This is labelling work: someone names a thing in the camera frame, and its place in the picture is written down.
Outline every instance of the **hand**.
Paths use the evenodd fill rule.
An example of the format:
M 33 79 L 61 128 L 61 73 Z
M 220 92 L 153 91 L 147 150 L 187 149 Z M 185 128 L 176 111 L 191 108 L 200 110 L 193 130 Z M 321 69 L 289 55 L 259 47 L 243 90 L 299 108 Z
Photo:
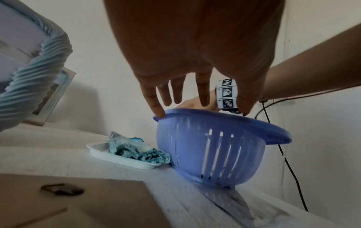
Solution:
M 200 103 L 199 97 L 192 98 L 190 100 L 186 100 L 182 104 L 180 104 L 177 109 L 203 109 L 208 111 L 219 112 L 220 109 L 217 106 L 217 99 L 215 97 L 214 90 L 210 92 L 211 102 L 208 106 L 204 107 Z
M 248 114 L 259 100 L 275 54 L 285 0 L 104 0 L 118 44 L 148 105 L 182 101 L 185 76 L 196 73 L 199 101 L 208 106 L 215 67 L 238 85 L 237 106 Z

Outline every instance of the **finger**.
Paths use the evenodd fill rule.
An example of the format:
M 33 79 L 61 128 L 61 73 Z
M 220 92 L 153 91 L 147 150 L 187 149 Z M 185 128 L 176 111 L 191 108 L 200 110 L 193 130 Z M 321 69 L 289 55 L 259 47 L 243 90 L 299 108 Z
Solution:
M 182 102 L 184 80 L 185 80 L 185 75 L 183 77 L 173 79 L 170 81 L 173 90 L 174 103 L 176 104 Z
M 168 83 L 169 82 L 166 82 L 158 86 L 159 94 L 161 95 L 163 104 L 165 106 L 169 106 L 172 104 L 172 98 L 170 97 Z
M 163 107 L 158 101 L 157 92 L 155 87 L 154 88 L 146 88 L 142 85 L 140 85 L 140 88 L 142 90 L 143 96 L 145 100 L 147 101 L 150 109 L 153 111 L 153 113 L 158 118 L 163 118 L 165 116 L 165 112 Z
M 243 116 L 248 115 L 255 103 L 259 101 L 262 95 L 265 76 L 266 74 L 261 75 L 257 80 L 253 81 L 235 80 L 237 84 L 237 108 Z
M 199 100 L 203 107 L 208 106 L 211 100 L 209 96 L 209 80 L 211 79 L 211 74 L 212 71 L 207 73 L 196 73 Z

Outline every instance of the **white countertop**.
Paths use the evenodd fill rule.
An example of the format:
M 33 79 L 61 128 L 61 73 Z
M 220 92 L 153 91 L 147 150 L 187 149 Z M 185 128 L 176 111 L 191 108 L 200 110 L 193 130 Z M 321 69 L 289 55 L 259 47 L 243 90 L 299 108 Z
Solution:
M 107 139 L 107 136 L 87 132 L 22 124 L 0 133 L 0 173 L 144 181 L 174 228 L 242 227 L 171 166 L 140 170 L 92 158 L 85 145 Z M 244 186 L 236 189 L 241 195 L 251 194 L 253 198 L 286 211 L 294 220 L 302 221 L 296 225 L 292 223 L 292 227 L 339 228 L 254 189 Z

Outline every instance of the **blue cloth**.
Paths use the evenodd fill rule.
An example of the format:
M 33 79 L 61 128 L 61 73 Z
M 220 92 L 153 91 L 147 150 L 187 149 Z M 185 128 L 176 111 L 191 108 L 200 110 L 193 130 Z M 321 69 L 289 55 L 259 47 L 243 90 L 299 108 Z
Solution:
M 170 163 L 170 155 L 146 144 L 140 138 L 128 139 L 116 132 L 109 136 L 109 153 L 149 163 Z

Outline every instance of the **cardboard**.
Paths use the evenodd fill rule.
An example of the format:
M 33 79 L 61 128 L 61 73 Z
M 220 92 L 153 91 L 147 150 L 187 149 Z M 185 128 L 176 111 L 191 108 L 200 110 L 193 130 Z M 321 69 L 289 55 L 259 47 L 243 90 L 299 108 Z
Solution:
M 40 190 L 45 184 L 56 183 L 73 184 L 85 192 L 80 196 L 55 196 Z M 140 181 L 0 174 L 0 202 L 0 228 L 69 207 L 107 228 L 171 227 Z

